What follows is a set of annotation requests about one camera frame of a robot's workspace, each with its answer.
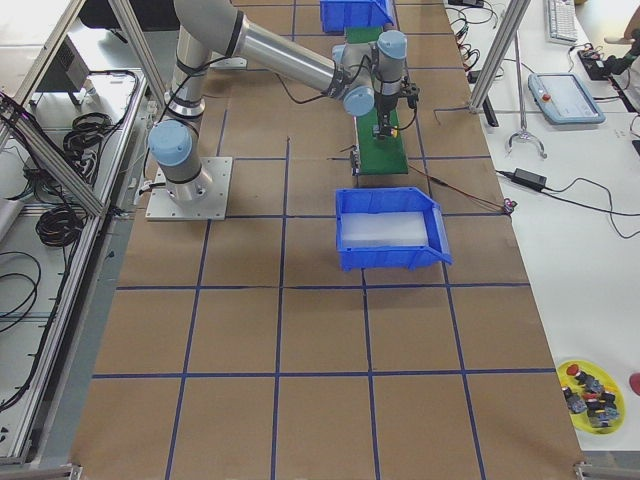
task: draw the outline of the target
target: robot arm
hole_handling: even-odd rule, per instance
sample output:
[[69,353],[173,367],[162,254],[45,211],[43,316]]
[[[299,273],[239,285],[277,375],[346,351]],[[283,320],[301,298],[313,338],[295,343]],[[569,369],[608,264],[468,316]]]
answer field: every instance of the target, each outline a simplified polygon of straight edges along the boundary
[[390,114],[399,98],[417,108],[419,90],[405,77],[407,40],[390,30],[376,42],[334,48],[328,59],[254,23],[228,0],[174,0],[182,24],[168,112],[149,135],[149,149],[166,177],[166,190],[178,203],[207,196],[212,179],[197,154],[198,128],[204,112],[202,66],[217,52],[242,56],[275,73],[297,80],[342,101],[353,116],[374,108],[378,125],[372,135],[395,136]]
[[[228,0],[175,0],[175,8],[184,29],[182,48],[178,48],[178,68],[183,73],[204,64],[209,50],[225,57],[255,60],[275,73],[342,100],[350,115],[365,115],[375,106],[380,135],[390,134],[388,115],[398,98],[409,96],[404,80],[406,37],[401,32],[384,32],[371,44],[346,45],[340,58],[331,60],[256,25]],[[194,60],[199,63],[188,64]],[[174,88],[182,76],[177,73]]]

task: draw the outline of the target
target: yellow plate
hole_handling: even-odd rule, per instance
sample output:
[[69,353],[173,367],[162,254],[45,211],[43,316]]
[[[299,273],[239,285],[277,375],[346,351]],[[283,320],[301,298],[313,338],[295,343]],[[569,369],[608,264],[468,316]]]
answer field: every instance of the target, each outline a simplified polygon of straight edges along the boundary
[[604,385],[605,390],[615,394],[616,396],[616,406],[618,407],[618,412],[620,412],[620,417],[617,420],[611,421],[611,426],[606,428],[593,428],[589,423],[589,418],[587,417],[587,412],[583,413],[571,413],[571,421],[573,422],[573,426],[583,432],[593,433],[595,435],[606,435],[608,433],[615,432],[622,422],[624,422],[625,409],[624,409],[624,400],[622,398],[622,392],[618,388],[616,382],[609,376],[607,372],[598,367],[597,365],[588,362],[586,360],[569,360],[568,362],[564,362],[557,369],[558,378],[560,378],[560,383],[564,386],[568,386],[573,390],[573,393],[577,393],[578,395],[582,395],[582,387],[578,385],[578,381],[571,375],[567,375],[567,368],[570,365],[577,363],[580,366],[580,370],[588,373],[589,375],[593,375],[596,379],[600,381],[602,385]]

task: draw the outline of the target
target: red button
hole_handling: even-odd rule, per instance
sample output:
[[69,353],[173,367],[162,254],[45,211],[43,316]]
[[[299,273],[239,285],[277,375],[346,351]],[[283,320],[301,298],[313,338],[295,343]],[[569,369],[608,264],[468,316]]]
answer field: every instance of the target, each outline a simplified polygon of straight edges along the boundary
[[640,373],[634,373],[629,377],[629,386],[636,395],[640,395]]
[[572,377],[574,377],[579,371],[580,367],[577,363],[574,363],[572,365],[569,365],[569,367],[567,368],[567,375],[571,375]]

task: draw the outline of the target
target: cardboard floor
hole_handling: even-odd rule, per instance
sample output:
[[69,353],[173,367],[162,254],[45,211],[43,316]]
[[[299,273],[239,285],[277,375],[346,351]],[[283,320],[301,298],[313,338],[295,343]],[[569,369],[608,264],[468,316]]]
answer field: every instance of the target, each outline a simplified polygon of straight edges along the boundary
[[[241,8],[325,55],[341,43],[314,0],[273,1]],[[478,117],[433,113],[469,97],[443,5],[398,2],[396,16],[422,89],[412,166],[500,203]],[[353,121],[332,100],[294,105],[250,67],[207,81],[200,148],[235,158],[229,218],[137,211],[71,460],[91,480],[574,478],[509,218],[414,170],[361,179],[440,202],[455,264],[343,272],[334,191],[353,186]]]

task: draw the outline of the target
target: computer keyboard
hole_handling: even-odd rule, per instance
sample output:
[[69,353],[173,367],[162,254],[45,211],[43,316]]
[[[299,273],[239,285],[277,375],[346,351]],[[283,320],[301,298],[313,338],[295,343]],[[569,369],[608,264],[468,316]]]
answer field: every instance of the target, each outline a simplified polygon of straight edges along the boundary
[[564,45],[575,45],[578,41],[576,30],[576,8],[573,0],[543,0],[547,23],[547,40]]

